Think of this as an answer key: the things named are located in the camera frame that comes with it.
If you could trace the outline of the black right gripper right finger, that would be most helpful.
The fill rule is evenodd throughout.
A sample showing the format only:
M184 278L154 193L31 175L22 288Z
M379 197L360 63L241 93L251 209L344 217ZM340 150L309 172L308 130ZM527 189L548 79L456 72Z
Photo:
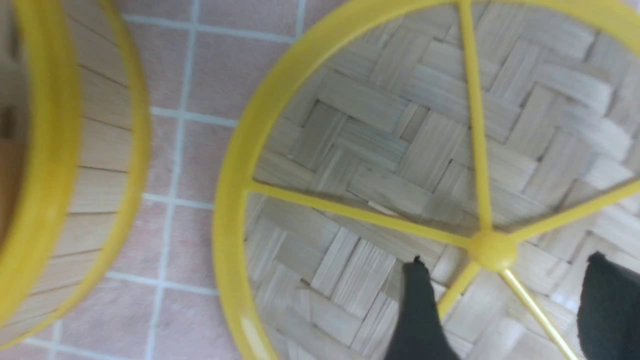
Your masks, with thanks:
M639 273L608 260L600 251L590 255L576 322L587 360L638 360Z

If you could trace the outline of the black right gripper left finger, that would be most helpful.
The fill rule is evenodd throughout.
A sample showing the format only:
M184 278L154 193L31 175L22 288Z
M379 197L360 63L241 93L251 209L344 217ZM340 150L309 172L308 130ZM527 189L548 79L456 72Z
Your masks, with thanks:
M428 268L419 256L402 265L403 296L386 360L457 360L442 328Z

